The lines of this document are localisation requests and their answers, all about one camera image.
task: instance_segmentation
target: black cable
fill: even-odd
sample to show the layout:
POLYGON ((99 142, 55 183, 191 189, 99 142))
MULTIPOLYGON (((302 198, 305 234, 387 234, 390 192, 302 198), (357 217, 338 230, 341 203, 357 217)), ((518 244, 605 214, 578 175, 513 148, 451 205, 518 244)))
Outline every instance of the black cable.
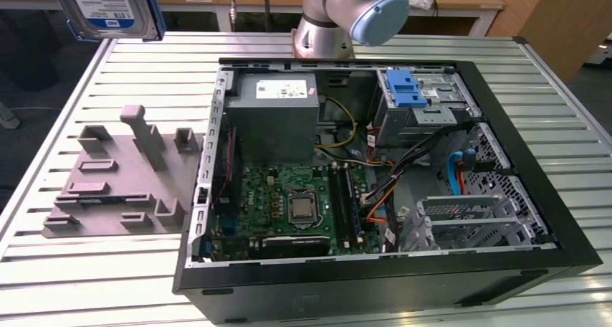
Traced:
POLYGON ((266 20, 265 20, 265 25, 266 25, 266 31, 270 31, 270 0, 265 0, 266 2, 266 20))
POLYGON ((391 167, 390 174, 387 176, 387 181, 381 186, 379 189, 374 190, 366 197, 366 199, 371 199, 379 193, 387 191, 395 182, 398 182, 401 176, 406 172, 406 168, 426 154, 429 154, 437 145, 438 141, 442 137, 449 135, 453 132, 470 130, 475 125, 475 122, 467 121, 462 124, 446 126, 441 128, 437 132, 434 132, 427 138, 421 140, 410 149, 405 152, 401 159, 395 163, 394 167, 391 167))
POLYGON ((439 16, 439 13, 441 13, 441 11, 438 9, 438 0, 434 0, 434 14, 433 14, 433 16, 439 16))
POLYGON ((389 242, 389 246, 385 249, 386 253, 393 253, 398 251, 398 243, 401 242, 401 235, 398 234, 398 216, 395 215, 395 200, 394 192, 391 192, 387 202, 385 203, 386 212, 387 212, 387 228, 395 234, 395 243, 389 242))

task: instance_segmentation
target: metal bracket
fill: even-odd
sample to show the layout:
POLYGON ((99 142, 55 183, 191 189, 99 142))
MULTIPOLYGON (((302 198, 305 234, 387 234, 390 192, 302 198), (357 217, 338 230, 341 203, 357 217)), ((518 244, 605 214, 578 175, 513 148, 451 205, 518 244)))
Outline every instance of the metal bracket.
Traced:
POLYGON ((413 108, 419 125, 457 125, 458 120, 451 108, 446 106, 413 108))

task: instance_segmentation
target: hard drive label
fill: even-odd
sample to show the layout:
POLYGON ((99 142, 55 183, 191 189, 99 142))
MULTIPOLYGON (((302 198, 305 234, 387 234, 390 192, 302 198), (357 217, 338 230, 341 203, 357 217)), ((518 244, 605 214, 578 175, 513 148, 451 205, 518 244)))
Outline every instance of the hard drive label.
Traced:
POLYGON ((77 3, 87 21, 97 27, 133 27, 134 12, 129 0, 77 0, 77 3))

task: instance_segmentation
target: desk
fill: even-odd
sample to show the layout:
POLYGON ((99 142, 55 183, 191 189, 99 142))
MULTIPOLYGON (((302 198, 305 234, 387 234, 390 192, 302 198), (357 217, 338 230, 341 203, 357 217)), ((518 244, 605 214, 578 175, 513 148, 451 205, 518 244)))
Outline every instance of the desk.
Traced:
MULTIPOLYGON (((263 12, 265 0, 237 0, 239 11, 263 12)), ((158 0, 165 11, 213 11, 218 15, 219 30, 231 31, 230 4, 233 0, 158 0)), ((477 18, 470 35, 486 36, 503 0, 438 0, 441 16, 477 18)), ((275 13, 302 14, 303 0, 271 0, 275 13)), ((0 9, 62 9, 57 0, 0 0, 0 9)), ((433 11, 414 8, 411 15, 431 16, 433 11)))
MULTIPOLYGON (((530 47, 510 38, 397 36, 358 58, 469 60, 530 145, 605 264, 497 306, 322 318, 283 326, 606 326, 612 302, 612 142, 530 47)), ((171 293, 179 234, 41 235, 82 149, 85 125, 130 134, 126 104, 162 133, 209 130, 221 57, 291 57, 290 34, 169 32, 163 42, 106 40, 0 215, 3 327, 214 327, 171 293)))

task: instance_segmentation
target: sticker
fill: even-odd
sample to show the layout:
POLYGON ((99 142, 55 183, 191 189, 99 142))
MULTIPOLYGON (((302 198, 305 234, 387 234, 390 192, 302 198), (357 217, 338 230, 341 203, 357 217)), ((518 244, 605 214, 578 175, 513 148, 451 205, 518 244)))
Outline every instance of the sticker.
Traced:
POLYGON ((134 26, 134 13, 129 0, 77 0, 81 12, 101 28, 134 26))
POLYGON ((258 99, 309 98, 306 80, 259 81, 257 89, 258 92, 255 94, 255 98, 258 99))
POLYGON ((438 98, 438 91, 437 89, 423 89, 422 95, 425 98, 438 98))
POLYGON ((367 146, 377 148, 377 136, 367 135, 367 146))
POLYGON ((186 2, 213 3, 213 0, 185 0, 186 2))
POLYGON ((387 228, 387 231, 385 232, 385 238, 390 240, 393 245, 395 245, 395 234, 389 228, 387 228))

